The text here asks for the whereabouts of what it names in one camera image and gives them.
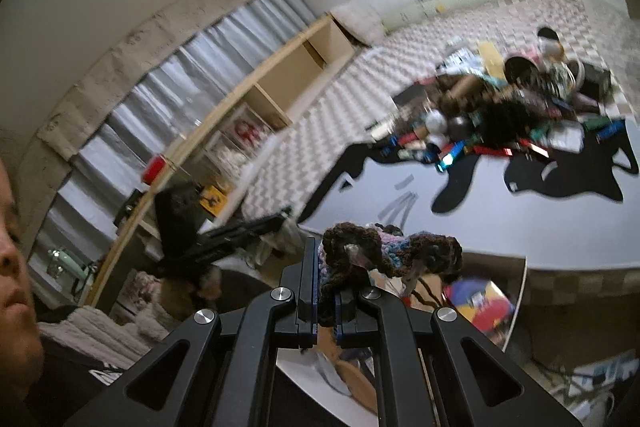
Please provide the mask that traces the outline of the white fluffy pillow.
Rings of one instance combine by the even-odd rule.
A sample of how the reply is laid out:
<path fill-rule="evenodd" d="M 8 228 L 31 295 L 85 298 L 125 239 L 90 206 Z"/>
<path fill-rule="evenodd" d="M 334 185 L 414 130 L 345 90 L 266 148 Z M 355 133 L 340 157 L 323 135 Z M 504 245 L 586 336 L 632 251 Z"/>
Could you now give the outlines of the white fluffy pillow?
<path fill-rule="evenodd" d="M 377 46 L 386 37 L 381 17 L 370 6 L 349 1 L 334 6 L 330 13 L 349 35 L 365 46 Z"/>

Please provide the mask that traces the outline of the crocheted purple doily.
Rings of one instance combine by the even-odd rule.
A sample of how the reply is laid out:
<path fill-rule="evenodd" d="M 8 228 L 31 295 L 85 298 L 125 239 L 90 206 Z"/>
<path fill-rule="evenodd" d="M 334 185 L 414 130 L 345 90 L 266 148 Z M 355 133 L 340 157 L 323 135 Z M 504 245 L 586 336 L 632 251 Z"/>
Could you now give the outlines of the crocheted purple doily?
<path fill-rule="evenodd" d="M 327 229 L 318 248 L 319 305 L 332 309 L 341 291 L 352 291 L 376 271 L 401 280 L 401 296 L 416 289 L 418 280 L 433 274 L 457 280 L 463 267 L 462 247 L 452 236 L 418 232 L 404 235 L 398 228 L 360 227 L 341 222 Z"/>

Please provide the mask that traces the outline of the cardboard tube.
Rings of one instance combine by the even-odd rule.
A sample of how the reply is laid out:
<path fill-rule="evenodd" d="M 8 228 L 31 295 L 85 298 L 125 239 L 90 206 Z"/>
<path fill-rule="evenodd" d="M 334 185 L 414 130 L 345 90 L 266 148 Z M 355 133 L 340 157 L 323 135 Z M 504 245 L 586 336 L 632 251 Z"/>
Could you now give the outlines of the cardboard tube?
<path fill-rule="evenodd" d="M 445 92 L 442 99 L 447 102 L 460 103 L 479 94 L 484 86 L 484 80 L 477 75 L 465 75 Z"/>

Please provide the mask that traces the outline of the long green bolster pillow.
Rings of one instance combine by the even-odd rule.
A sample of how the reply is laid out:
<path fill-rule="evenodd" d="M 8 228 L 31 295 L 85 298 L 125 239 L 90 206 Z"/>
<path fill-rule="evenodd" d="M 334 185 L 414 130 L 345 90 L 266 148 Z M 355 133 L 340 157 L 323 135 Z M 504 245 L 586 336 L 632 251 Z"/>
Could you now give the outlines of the long green bolster pillow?
<path fill-rule="evenodd" d="M 388 12 L 382 17 L 382 25 L 387 32 L 419 23 L 421 20 L 451 11 L 473 9 L 497 0 L 422 0 Z"/>

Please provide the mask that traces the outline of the grey curtain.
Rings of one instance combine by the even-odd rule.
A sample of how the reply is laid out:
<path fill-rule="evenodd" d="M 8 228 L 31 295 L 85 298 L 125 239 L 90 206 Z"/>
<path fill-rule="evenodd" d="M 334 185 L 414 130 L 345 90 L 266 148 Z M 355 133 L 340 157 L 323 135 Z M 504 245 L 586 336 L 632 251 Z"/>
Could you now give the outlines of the grey curtain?
<path fill-rule="evenodd" d="M 201 124 L 316 17 L 304 0 L 179 0 L 130 31 L 64 96 L 37 133 L 30 167 L 51 168 L 51 206 L 32 244 L 36 283 L 76 299 L 85 268 L 114 242 L 114 218 L 146 163 Z"/>

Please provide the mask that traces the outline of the wooden bed shelf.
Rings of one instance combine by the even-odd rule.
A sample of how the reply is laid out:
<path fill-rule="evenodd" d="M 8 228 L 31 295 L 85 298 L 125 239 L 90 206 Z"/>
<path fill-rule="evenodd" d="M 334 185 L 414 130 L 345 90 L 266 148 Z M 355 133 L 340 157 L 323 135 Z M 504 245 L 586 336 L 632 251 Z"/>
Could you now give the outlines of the wooden bed shelf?
<path fill-rule="evenodd" d="M 148 220 L 155 195 L 175 180 L 175 175 L 199 146 L 206 144 L 220 125 L 238 116 L 243 109 L 276 127 L 277 132 L 260 149 L 250 164 L 250 170 L 235 184 L 227 205 L 215 217 L 214 225 L 224 225 L 240 205 L 248 187 L 274 148 L 297 124 L 306 110 L 334 77 L 354 58 L 355 49 L 334 17 L 323 15 L 308 28 L 285 43 L 280 50 L 263 61 L 239 86 L 224 98 L 186 138 L 163 153 L 164 165 L 141 196 L 138 205 L 120 227 L 120 232 L 105 257 L 85 303 L 98 307 L 107 304 L 106 286 L 117 263 L 140 229 L 157 236 L 157 229 Z"/>

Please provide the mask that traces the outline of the white cardboard collection box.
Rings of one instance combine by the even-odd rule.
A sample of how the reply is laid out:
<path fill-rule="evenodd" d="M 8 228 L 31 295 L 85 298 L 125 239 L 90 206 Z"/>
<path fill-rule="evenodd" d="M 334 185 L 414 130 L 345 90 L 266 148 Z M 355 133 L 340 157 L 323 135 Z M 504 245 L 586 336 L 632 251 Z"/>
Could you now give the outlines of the white cardboard collection box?
<path fill-rule="evenodd" d="M 434 426 L 452 418 L 469 425 L 469 397 L 480 399 L 480 382 L 471 376 L 471 363 L 462 346 L 448 348 L 442 328 L 460 329 L 468 321 L 469 332 L 494 341 L 506 350 L 523 296 L 527 262 L 520 257 L 465 253 L 461 277 L 442 288 L 445 303 L 457 312 L 451 322 L 433 313 L 408 308 L 383 298 L 359 302 L 374 312 L 382 332 L 374 340 L 376 407 L 354 390 L 348 397 L 322 376 L 320 349 L 300 352 L 282 349 L 277 368 L 322 413 L 347 426 Z"/>

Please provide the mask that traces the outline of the clear storage bin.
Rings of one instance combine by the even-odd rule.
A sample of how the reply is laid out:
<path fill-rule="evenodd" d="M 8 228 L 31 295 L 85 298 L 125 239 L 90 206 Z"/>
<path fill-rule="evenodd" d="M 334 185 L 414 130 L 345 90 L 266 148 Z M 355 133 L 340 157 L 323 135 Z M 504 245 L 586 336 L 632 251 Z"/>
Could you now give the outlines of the clear storage bin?
<path fill-rule="evenodd" d="M 639 0 L 582 0 L 598 50 L 639 115 Z"/>

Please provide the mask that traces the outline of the black round bowl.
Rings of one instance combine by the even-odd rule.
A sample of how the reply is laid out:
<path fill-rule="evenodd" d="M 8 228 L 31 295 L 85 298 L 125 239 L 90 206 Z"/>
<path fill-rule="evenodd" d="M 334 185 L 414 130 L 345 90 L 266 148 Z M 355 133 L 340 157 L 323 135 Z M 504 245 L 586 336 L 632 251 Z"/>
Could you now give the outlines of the black round bowl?
<path fill-rule="evenodd" d="M 504 78 L 509 84 L 531 86 L 539 75 L 537 65 L 523 55 L 508 57 L 503 64 Z"/>

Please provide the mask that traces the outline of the black and white cat mat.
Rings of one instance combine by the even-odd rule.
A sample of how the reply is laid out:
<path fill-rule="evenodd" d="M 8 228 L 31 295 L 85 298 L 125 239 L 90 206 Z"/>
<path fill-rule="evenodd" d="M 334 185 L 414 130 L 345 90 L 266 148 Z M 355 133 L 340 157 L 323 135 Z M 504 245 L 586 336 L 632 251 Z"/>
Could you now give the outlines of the black and white cat mat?
<path fill-rule="evenodd" d="M 548 157 L 470 155 L 446 172 L 416 161 L 382 164 L 346 152 L 299 218 L 309 232 L 338 222 L 396 225 L 454 236 L 467 251 L 520 255 L 537 270 L 639 264 L 639 127 Z"/>

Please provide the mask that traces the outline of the blue lighter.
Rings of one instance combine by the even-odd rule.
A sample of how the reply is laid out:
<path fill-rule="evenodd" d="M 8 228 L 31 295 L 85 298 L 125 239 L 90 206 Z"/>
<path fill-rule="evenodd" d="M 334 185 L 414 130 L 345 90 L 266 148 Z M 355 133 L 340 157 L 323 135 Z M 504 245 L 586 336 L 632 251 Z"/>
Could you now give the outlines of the blue lighter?
<path fill-rule="evenodd" d="M 469 144 L 465 141 L 451 143 L 445 147 L 445 150 L 439 155 L 436 162 L 436 170 L 439 173 L 448 171 L 457 161 L 465 156 L 469 150 Z"/>

